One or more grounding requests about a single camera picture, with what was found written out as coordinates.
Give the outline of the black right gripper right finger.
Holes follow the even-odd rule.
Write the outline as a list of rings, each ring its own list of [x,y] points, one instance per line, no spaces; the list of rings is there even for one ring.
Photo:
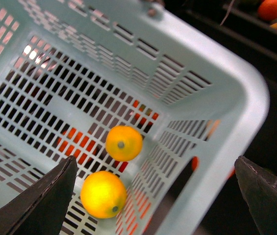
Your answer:
[[[235,172],[243,199],[261,235],[277,235],[277,176],[240,156]]]

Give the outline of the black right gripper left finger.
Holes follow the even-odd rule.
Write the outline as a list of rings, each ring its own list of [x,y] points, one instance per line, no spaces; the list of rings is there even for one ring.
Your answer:
[[[67,157],[0,209],[0,235],[59,234],[76,181],[77,163]]]

